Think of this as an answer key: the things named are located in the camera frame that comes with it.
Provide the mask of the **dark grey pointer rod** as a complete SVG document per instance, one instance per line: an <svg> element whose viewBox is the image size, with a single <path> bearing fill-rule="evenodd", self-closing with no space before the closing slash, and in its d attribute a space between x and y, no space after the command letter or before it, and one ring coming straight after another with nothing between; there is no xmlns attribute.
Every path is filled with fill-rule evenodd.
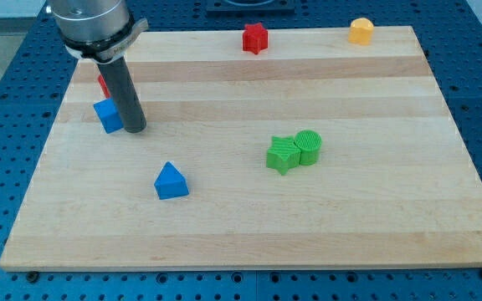
<svg viewBox="0 0 482 301"><path fill-rule="evenodd" d="M124 129L138 133L146 128L146 117L124 58L97 65L118 110Z"/></svg>

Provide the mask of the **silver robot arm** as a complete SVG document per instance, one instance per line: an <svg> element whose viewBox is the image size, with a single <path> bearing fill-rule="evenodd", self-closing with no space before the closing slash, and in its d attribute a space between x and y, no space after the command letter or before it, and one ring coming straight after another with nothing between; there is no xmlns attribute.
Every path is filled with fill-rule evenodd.
<svg viewBox="0 0 482 301"><path fill-rule="evenodd" d="M129 133L146 128L146 117L125 60L126 50L149 28L125 0L48 0L68 52L93 61L103 76L121 123Z"/></svg>

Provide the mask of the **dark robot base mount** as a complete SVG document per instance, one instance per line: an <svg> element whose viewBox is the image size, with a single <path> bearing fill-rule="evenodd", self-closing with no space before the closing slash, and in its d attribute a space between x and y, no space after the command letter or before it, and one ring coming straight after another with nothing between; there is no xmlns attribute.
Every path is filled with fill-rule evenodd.
<svg viewBox="0 0 482 301"><path fill-rule="evenodd" d="M295 0L207 0L208 13L291 13Z"/></svg>

